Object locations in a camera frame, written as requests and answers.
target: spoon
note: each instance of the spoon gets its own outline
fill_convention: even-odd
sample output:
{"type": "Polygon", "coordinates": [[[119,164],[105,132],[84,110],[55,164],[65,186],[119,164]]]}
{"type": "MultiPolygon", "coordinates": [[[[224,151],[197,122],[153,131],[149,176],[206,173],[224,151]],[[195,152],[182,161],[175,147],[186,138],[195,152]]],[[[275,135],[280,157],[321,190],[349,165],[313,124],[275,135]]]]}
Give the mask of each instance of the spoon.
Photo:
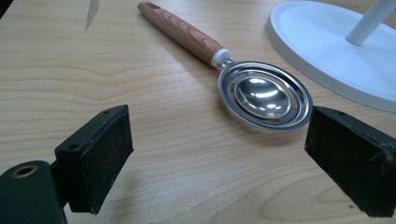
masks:
{"type": "Polygon", "coordinates": [[[154,25],[204,62],[222,69],[219,94],[247,123],[270,131],[290,131],[310,118],[312,99],[304,85],[288,72],[268,63],[236,63],[230,51],[186,21],[150,2],[138,6],[154,25]]]}

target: wood grain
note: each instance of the wood grain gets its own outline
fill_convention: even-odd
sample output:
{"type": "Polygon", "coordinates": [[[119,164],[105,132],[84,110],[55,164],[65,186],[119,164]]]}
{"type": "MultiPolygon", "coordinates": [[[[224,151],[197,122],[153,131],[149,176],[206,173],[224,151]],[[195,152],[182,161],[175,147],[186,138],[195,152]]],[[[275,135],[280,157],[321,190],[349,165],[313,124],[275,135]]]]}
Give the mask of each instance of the wood grain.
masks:
{"type": "Polygon", "coordinates": [[[224,49],[212,37],[161,7],[142,2],[137,8],[149,21],[208,64],[211,64],[213,56],[219,50],[224,49]]]}
{"type": "MultiPolygon", "coordinates": [[[[229,112],[218,71],[152,26],[139,0],[14,0],[0,20],[0,173],[53,149],[99,111],[130,107],[135,152],[99,215],[69,223],[395,223],[369,218],[304,152],[306,126],[270,133],[229,112]]],[[[168,0],[221,40],[236,61],[279,66],[315,105],[344,111],[396,137],[396,114],[321,87],[273,47],[264,26],[283,0],[168,0]]],[[[364,12],[374,0],[327,3],[364,12]]],[[[393,13],[387,24],[396,27],[393,13]]]]}

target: spoon bowl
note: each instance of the spoon bowl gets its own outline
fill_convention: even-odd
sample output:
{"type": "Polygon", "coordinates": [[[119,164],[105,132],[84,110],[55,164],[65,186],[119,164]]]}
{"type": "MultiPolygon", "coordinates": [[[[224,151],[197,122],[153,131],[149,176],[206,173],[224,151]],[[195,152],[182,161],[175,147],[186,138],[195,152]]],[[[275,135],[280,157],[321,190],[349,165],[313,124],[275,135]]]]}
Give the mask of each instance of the spoon bowl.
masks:
{"type": "Polygon", "coordinates": [[[262,77],[243,78],[234,88],[235,98],[248,112],[264,119],[279,118],[290,110],[290,97],[280,85],[262,77]]]}

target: wooden table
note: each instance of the wooden table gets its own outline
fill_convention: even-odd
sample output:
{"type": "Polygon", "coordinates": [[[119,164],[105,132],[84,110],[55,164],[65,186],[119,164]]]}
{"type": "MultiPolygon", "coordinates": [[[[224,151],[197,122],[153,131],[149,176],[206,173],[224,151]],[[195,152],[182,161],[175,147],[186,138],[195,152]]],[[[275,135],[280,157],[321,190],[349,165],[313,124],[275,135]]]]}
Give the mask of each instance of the wooden table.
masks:
{"type": "MultiPolygon", "coordinates": [[[[14,0],[0,20],[0,172],[55,160],[98,112],[130,107],[135,152],[99,215],[69,223],[395,223],[369,218],[305,153],[307,127],[271,133],[221,101],[218,71],[148,23],[138,0],[14,0]]],[[[396,137],[396,114],[354,103],[290,65],[264,29],[283,0],[153,0],[228,48],[282,67],[315,105],[396,137]]],[[[324,1],[364,13],[367,1],[324,1]]],[[[395,14],[387,24],[396,27],[395,14]]]]}

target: wooden handle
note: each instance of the wooden handle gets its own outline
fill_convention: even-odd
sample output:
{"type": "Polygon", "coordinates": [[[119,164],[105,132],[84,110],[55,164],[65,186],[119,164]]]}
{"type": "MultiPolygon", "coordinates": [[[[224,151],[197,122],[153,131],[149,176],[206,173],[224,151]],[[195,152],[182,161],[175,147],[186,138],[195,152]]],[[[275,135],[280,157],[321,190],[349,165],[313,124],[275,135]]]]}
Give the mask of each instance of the wooden handle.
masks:
{"type": "Polygon", "coordinates": [[[206,63],[212,64],[215,54],[224,49],[216,40],[161,7],[142,2],[137,8],[150,22],[206,63]]]}

